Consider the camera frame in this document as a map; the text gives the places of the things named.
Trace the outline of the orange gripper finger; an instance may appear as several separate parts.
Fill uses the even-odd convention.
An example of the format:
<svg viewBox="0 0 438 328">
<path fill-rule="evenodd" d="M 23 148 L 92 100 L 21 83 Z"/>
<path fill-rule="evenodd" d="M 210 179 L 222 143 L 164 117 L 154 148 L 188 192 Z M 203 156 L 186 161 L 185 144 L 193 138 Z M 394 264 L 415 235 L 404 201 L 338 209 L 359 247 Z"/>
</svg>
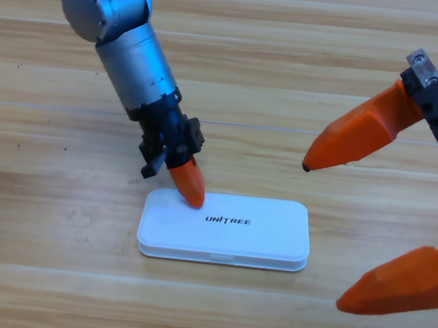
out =
<svg viewBox="0 0 438 328">
<path fill-rule="evenodd" d="M 437 309 L 438 249 L 423 246 L 366 272 L 336 306 L 373 316 Z"/>
</svg>

